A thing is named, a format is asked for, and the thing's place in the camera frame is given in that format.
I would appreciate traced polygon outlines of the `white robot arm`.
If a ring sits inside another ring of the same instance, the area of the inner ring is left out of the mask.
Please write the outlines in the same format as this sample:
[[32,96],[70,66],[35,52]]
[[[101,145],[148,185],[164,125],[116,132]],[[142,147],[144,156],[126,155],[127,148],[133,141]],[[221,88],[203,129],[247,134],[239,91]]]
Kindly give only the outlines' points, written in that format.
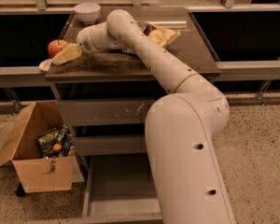
[[213,138],[226,126],[229,104],[212,83],[147,37],[125,10],[82,29],[52,59],[127,48],[165,89],[147,112],[147,154],[163,224],[236,224]]

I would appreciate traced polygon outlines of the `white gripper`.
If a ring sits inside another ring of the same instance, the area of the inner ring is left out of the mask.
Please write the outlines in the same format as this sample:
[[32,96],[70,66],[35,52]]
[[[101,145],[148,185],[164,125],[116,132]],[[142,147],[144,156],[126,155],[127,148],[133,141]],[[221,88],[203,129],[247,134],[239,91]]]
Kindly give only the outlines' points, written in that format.
[[66,45],[60,52],[58,52],[53,58],[52,63],[55,65],[61,65],[82,55],[82,50],[87,54],[92,54],[97,51],[91,39],[92,27],[86,27],[80,30],[77,34],[77,44],[70,43]]

